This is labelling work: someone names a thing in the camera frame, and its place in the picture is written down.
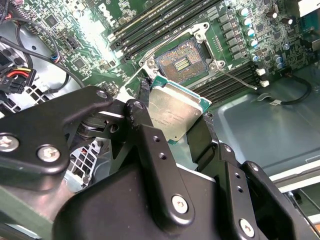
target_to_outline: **black wire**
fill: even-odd
[[[292,78],[293,80],[295,80],[296,82],[305,85],[305,86],[306,86],[306,91],[305,91],[305,93],[304,93],[301,97],[299,97],[298,99],[292,100],[292,101],[282,101],[282,102],[281,102],[281,105],[294,105],[294,104],[299,104],[299,103],[301,103],[302,101],[304,101],[307,97],[309,97],[309,95],[310,95],[311,92],[312,92],[312,86],[311,86],[311,84],[310,84],[308,81],[304,80],[303,78],[294,76],[294,75],[291,76],[291,78]]]
[[[6,39],[6,38],[3,37],[3,36],[0,36],[0,42],[3,43],[3,44],[5,44],[5,45],[8,45],[9,47],[12,47],[12,48],[14,48],[14,49],[17,49],[17,50],[19,50],[19,51],[21,51],[21,52],[23,52],[23,53],[29,54],[29,55],[31,55],[31,56],[34,56],[34,57],[36,57],[36,58],[38,58],[38,59],[41,59],[41,60],[43,60],[43,61],[46,61],[46,62],[48,62],[48,63],[51,63],[51,64],[57,66],[57,67],[60,68],[61,70],[65,71],[68,75],[70,75],[70,77],[72,77],[72,78],[76,81],[76,83],[79,84],[79,86],[80,86],[81,88],[84,88],[84,87],[85,87],[85,84],[84,84],[75,74],[73,74],[71,71],[69,71],[66,67],[64,67],[64,66],[61,65],[60,63],[54,64],[54,63],[51,61],[50,57],[47,57],[47,56],[38,54],[38,53],[36,53],[36,52],[34,52],[34,51],[30,51],[30,50],[28,50],[28,49],[26,49],[26,48],[24,48],[24,47],[21,47],[21,46],[15,44],[14,42]]]
[[[299,189],[299,191],[320,212],[320,207],[301,188]]]
[[[50,88],[48,89],[47,91],[43,92],[44,94],[54,94],[54,93],[57,93],[59,92],[61,89],[63,89],[69,82],[69,79],[70,79],[70,76],[68,73],[65,74],[65,80],[63,82],[63,84],[58,87],[58,88]]]
[[[8,15],[9,2],[10,2],[10,0],[6,0],[6,2],[5,2],[4,9],[3,9],[3,12],[2,12],[2,16],[0,18],[0,25],[4,22],[6,16]]]
[[[318,236],[318,238],[320,238],[320,232],[318,231],[316,226],[312,223],[312,221],[307,217],[307,215],[304,213],[304,211],[301,209],[301,207],[299,206],[299,204],[297,203],[297,201],[295,199],[295,196],[294,195],[290,195],[289,197],[292,199],[293,204],[298,209],[298,211],[301,213],[301,215],[305,218],[305,220],[309,223],[311,228],[314,230],[314,232]]]
[[[23,23],[31,24],[31,25],[34,25],[34,26],[40,28],[42,31],[45,32],[45,34],[47,35],[47,37],[50,39],[50,41],[53,44],[54,51],[55,51],[53,55],[61,56],[56,41],[51,36],[51,34],[40,24],[38,24],[34,21],[31,21],[31,20],[25,19],[25,18],[21,18],[21,17],[12,17],[12,18],[6,19],[4,21],[4,23],[7,23],[7,22],[23,22]]]
[[[21,36],[20,36],[20,30],[21,30],[21,25],[20,24],[17,24],[16,27],[15,27],[15,38],[16,38],[16,41],[18,42],[18,45],[20,47],[25,47],[22,40],[21,40]],[[23,53],[24,57],[25,57],[25,60],[26,60],[26,63],[28,65],[28,68],[30,69],[33,69],[34,68],[34,62],[32,61],[32,58],[29,54],[26,54],[26,53]]]

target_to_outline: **yellow wire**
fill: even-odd
[[[25,72],[31,72],[31,69],[29,69],[29,68],[22,68],[22,67],[21,67],[21,68],[15,68],[14,71],[15,71],[15,70],[20,70],[20,71],[25,71]]]

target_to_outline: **black bracket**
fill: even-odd
[[[112,102],[89,86],[0,119],[0,184],[37,191],[57,186],[70,163],[68,139],[83,118]]]

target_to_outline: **green circuit board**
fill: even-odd
[[[217,61],[224,61],[223,71],[228,72],[258,57],[262,62],[271,79],[279,76],[275,62],[275,55],[282,58],[281,68],[290,66],[293,70],[302,68],[315,61],[315,56],[306,52],[300,44],[301,29],[300,19],[294,19],[292,25],[282,23],[282,19],[290,17],[286,11],[285,0],[224,0],[215,1],[216,4],[210,8],[205,6],[211,4],[212,0],[25,0],[23,5],[16,6],[21,17],[33,20],[45,27],[56,40],[61,52],[62,64],[74,72],[85,85],[104,86],[114,95],[119,88],[140,68],[139,61],[144,54],[154,46],[159,45],[165,39],[170,38],[176,32],[172,29],[170,33],[151,41],[158,33],[149,34],[141,38],[135,47],[150,41],[143,49],[139,50],[130,59],[124,59],[117,55],[118,49],[113,49],[115,43],[109,36],[122,26],[134,21],[137,16],[151,7],[163,2],[170,4],[183,3],[185,5],[193,2],[203,4],[202,11],[195,8],[197,13],[194,17],[187,19],[189,12],[181,12],[179,25],[181,29],[193,24],[208,23],[209,29],[205,36]],[[267,13],[277,4],[278,17],[271,19]],[[248,9],[248,16],[239,14],[241,8]],[[172,13],[178,13],[179,8],[173,9]],[[244,25],[246,18],[251,19],[250,25]],[[164,28],[169,29],[168,22]],[[251,28],[255,36],[247,36],[246,30]],[[31,28],[49,46],[51,43],[39,29]],[[144,30],[138,31],[130,36],[129,40],[135,40],[142,36]],[[226,33],[232,31],[232,37],[226,37]],[[160,55],[170,48],[174,48],[185,40],[184,35],[159,49],[155,55]],[[229,45],[229,40],[236,42]],[[257,40],[257,46],[250,46],[250,41]],[[222,73],[201,81],[208,73],[203,73],[187,79],[182,83],[187,88],[196,88],[208,81],[214,81]],[[133,81],[129,85],[132,95],[136,92],[139,81]]]

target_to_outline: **motherboard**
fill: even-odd
[[[305,33],[318,29],[317,13],[296,17],[288,4],[289,0],[24,0],[15,6],[15,17],[48,30],[60,49],[61,63],[85,85],[116,95],[130,80],[127,91],[134,96],[142,78],[162,75],[201,93],[201,87],[222,78],[239,85],[225,74],[243,72],[241,67],[248,64],[254,76],[249,83],[260,87],[261,75],[267,76],[263,82],[272,82],[288,68],[294,71],[317,60],[302,41]],[[30,30],[52,47],[41,29]],[[236,85],[236,92],[241,92]],[[203,97],[212,103],[225,99]]]

